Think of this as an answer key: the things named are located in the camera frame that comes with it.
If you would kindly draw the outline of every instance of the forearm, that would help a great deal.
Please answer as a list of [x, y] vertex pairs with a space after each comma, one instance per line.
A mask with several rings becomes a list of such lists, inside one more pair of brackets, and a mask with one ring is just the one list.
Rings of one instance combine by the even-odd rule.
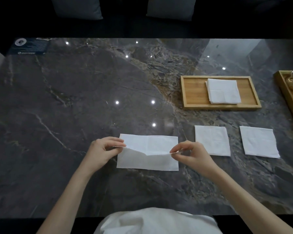
[[217, 170], [211, 176], [211, 180], [223, 192], [235, 211], [254, 234], [293, 233], [293, 228], [258, 202], [222, 169]]
[[37, 234], [68, 234], [71, 232], [82, 194], [89, 179], [90, 176], [76, 170]]

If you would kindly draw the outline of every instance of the gray cushion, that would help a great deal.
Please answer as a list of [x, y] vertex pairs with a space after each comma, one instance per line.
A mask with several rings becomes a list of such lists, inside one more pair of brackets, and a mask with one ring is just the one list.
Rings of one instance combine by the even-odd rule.
[[59, 17], [103, 19], [99, 0], [52, 0]]
[[149, 0], [147, 16], [191, 21], [196, 0]]

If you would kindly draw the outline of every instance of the napkin fold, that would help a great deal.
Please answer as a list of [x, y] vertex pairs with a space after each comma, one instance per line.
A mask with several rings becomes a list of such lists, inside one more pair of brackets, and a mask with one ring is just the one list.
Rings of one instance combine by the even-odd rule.
[[127, 147], [117, 156], [117, 168], [179, 171], [178, 161], [169, 153], [178, 137], [121, 134]]
[[246, 155], [280, 158], [272, 129], [240, 126]]
[[241, 102], [236, 80], [208, 78], [206, 86], [211, 104], [238, 104]]
[[230, 156], [230, 145], [226, 127], [194, 126], [195, 141], [204, 145], [210, 155]]

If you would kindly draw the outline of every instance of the hand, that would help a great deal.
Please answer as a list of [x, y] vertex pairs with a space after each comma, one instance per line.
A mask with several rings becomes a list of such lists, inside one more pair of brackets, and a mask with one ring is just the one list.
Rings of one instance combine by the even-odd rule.
[[123, 142], [123, 139], [111, 136], [93, 141], [78, 169], [91, 176], [95, 171], [102, 168], [112, 157], [121, 153], [123, 150], [121, 147], [108, 151], [106, 149], [113, 146], [126, 147]]
[[[190, 156], [181, 155], [178, 152], [179, 150], [192, 150]], [[199, 142], [185, 141], [177, 144], [170, 151], [172, 158], [188, 165], [192, 169], [196, 170], [198, 173], [211, 179], [211, 176], [217, 172], [220, 168], [213, 161], [211, 156], [207, 153], [203, 144]]]

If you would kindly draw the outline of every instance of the finger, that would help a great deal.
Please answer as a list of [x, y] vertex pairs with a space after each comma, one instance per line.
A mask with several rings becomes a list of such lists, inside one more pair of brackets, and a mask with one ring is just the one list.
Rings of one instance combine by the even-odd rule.
[[118, 148], [114, 148], [112, 150], [106, 151], [105, 154], [108, 157], [108, 159], [111, 159], [112, 157], [121, 153], [122, 151], [123, 151], [123, 148], [118, 147]]
[[193, 142], [191, 141], [184, 141], [184, 142], [181, 142], [179, 144], [177, 144], [176, 146], [174, 146], [169, 153], [175, 153], [175, 152], [178, 152], [179, 150], [189, 150], [189, 149], [193, 149]]
[[184, 155], [181, 155], [180, 153], [172, 153], [172, 158], [188, 166], [190, 166], [193, 159], [192, 157], [184, 156]]
[[112, 136], [104, 137], [104, 138], [102, 138], [102, 139], [103, 139], [103, 140], [114, 140], [114, 141], [124, 142], [123, 139], [121, 139], [121, 138], [117, 138], [117, 137], [112, 137]]
[[115, 140], [104, 141], [104, 146], [105, 147], [114, 147], [114, 146], [126, 147], [124, 143], [115, 141]]

